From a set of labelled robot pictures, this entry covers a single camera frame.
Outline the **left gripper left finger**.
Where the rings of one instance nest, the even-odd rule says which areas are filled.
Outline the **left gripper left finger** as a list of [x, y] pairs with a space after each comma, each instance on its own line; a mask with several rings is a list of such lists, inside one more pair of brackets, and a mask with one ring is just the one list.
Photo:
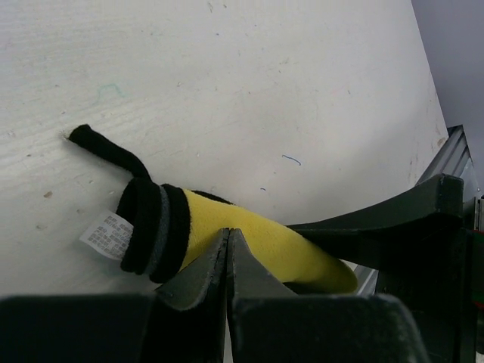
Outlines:
[[149, 293], [1, 301], [3, 362], [221, 362], [229, 231]]

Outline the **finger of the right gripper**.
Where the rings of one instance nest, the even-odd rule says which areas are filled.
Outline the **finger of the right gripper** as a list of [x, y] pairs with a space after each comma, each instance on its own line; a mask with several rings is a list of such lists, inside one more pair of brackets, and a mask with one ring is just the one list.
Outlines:
[[438, 213], [432, 191], [291, 229], [334, 257], [379, 272], [376, 291], [411, 311], [433, 362], [469, 360], [469, 247], [464, 203]]

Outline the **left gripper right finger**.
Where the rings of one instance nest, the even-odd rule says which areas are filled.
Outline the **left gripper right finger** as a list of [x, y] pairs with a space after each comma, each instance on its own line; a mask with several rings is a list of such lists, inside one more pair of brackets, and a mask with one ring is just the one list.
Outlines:
[[253, 256], [227, 245], [227, 309], [235, 362], [428, 362], [409, 310], [389, 295], [298, 295]]

